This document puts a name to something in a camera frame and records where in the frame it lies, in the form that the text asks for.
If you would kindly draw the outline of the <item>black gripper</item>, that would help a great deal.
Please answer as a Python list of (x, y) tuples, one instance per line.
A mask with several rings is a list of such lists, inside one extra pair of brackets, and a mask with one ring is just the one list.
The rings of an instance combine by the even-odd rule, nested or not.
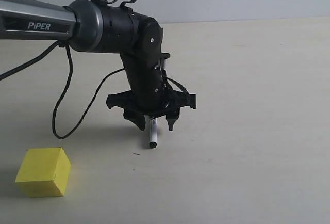
[(119, 107), (124, 109), (123, 117), (125, 120), (132, 122), (141, 131), (145, 130), (145, 116), (161, 117), (166, 116), (169, 131), (173, 131), (175, 122), (179, 119), (180, 108), (190, 107), (196, 109), (196, 95), (185, 95), (180, 91), (173, 91), (165, 95), (165, 100), (160, 105), (151, 108), (151, 104), (147, 104), (146, 108), (137, 105), (131, 91), (125, 91), (117, 94), (109, 94), (106, 100), (109, 109)]

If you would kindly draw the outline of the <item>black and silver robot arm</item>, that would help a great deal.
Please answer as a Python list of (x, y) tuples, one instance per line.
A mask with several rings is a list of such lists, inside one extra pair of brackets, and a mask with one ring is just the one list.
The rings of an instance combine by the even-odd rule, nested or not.
[(145, 117), (165, 117), (169, 130), (180, 109), (196, 107), (196, 96), (182, 85), (174, 90), (161, 51), (163, 29), (151, 17), (105, 0), (75, 0), (56, 6), (36, 0), (1, 0), (1, 38), (52, 40), (78, 52), (119, 54), (130, 90), (110, 94), (109, 108), (124, 110), (124, 118), (140, 130)]

